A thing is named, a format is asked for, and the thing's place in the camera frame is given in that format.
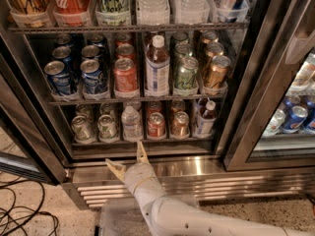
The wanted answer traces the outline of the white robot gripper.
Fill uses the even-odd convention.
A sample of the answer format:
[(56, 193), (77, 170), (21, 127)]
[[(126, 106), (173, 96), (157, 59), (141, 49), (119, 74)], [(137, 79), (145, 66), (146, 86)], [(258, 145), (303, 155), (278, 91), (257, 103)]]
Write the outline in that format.
[(165, 189), (158, 180), (141, 141), (137, 141), (137, 161), (126, 171), (126, 166), (107, 158), (110, 171), (121, 181), (135, 197), (138, 203), (151, 203), (165, 195)]

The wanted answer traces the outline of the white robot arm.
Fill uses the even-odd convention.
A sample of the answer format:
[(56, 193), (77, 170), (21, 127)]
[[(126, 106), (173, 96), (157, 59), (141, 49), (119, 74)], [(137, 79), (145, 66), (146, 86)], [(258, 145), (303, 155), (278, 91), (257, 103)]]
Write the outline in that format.
[(126, 167), (109, 158), (105, 162), (136, 199), (153, 236), (315, 236), (314, 232), (208, 213), (171, 198), (140, 141), (137, 141), (137, 162), (132, 166)]

